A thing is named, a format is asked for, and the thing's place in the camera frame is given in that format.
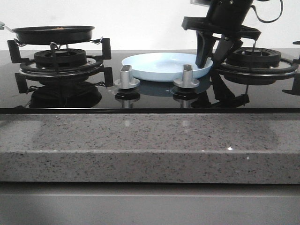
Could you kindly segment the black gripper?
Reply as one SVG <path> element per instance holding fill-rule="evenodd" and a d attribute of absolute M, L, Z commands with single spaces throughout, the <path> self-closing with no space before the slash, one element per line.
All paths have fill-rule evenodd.
<path fill-rule="evenodd" d="M 215 44 L 213 33 L 222 34 L 212 56 L 213 68 L 219 67 L 230 54 L 239 49 L 240 38 L 257 40 L 258 29 L 243 26 L 242 23 L 251 8 L 251 0 L 192 0 L 192 4 L 208 7 L 205 17 L 185 16 L 184 30 L 196 30 L 197 53 L 195 64 L 203 68 Z"/>

